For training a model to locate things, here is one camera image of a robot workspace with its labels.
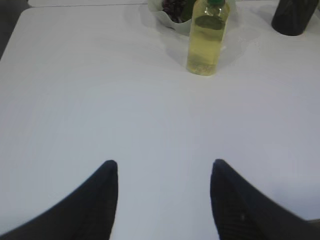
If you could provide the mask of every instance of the black object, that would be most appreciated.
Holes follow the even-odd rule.
[[[320,240],[320,230],[285,210],[217,159],[211,206],[221,240]]]
[[[319,0],[280,0],[272,19],[272,27],[284,35],[300,35],[318,4]]]
[[[51,209],[0,240],[108,240],[118,201],[118,168],[106,161]]]

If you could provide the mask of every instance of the white table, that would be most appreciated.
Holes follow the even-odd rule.
[[[209,185],[227,160],[270,198],[320,217],[320,20],[275,32],[271,1],[238,2],[217,73],[188,73],[188,38],[146,5],[32,8],[0,62],[0,232],[107,159],[112,240],[217,240]]]
[[[146,4],[147,0],[29,0],[30,7],[69,7]]]

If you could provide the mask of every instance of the white surface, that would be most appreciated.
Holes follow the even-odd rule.
[[[0,62],[0,232],[107,159],[119,166],[112,240],[218,240],[216,158],[318,218],[320,21],[289,37],[270,26],[274,3],[237,6],[211,77],[186,71],[188,38],[146,5],[23,12]]]

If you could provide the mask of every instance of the white plastic bowl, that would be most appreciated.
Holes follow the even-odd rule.
[[[189,35],[191,27],[191,19],[183,23],[176,23],[170,19],[170,17],[162,11],[163,0],[148,0],[148,8],[150,12],[166,27],[176,30],[183,35]]]

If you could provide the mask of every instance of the plastic bottle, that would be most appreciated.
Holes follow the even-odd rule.
[[[225,0],[197,0],[193,7],[187,69],[194,74],[215,73],[230,12]]]

